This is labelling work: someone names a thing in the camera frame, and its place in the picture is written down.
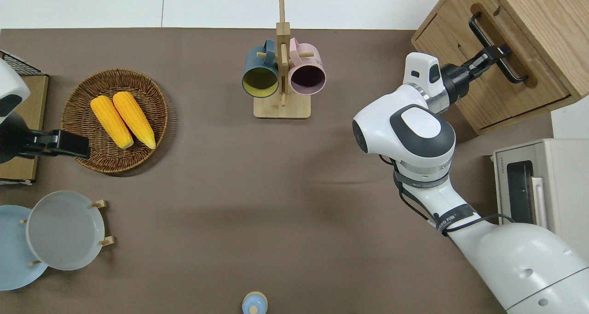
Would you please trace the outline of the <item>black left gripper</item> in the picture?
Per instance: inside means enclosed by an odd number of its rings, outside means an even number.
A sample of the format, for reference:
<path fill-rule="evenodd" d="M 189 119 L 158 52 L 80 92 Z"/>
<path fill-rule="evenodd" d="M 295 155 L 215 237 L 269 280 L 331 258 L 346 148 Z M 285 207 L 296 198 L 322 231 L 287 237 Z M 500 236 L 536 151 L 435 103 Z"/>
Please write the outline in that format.
<path fill-rule="evenodd" d="M 14 158 L 32 160 L 44 155 L 56 157 L 61 154 L 81 159 L 91 157 L 90 142 L 84 136 L 61 131 L 60 152 L 52 146 L 56 142 L 57 135 L 29 129 L 17 113 L 11 113 L 0 126 L 0 163 Z"/>

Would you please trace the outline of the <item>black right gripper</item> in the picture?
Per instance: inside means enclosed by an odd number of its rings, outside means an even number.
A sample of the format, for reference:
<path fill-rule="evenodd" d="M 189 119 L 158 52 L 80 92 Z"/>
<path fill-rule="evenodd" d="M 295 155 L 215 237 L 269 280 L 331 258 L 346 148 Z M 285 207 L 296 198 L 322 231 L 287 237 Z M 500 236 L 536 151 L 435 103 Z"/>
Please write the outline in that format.
<path fill-rule="evenodd" d="M 492 62 L 499 62 L 511 53 L 509 47 L 486 46 L 473 58 L 458 66 L 445 64 L 440 68 L 440 75 L 450 102 L 457 102 L 469 92 L 469 84 L 487 71 Z"/>

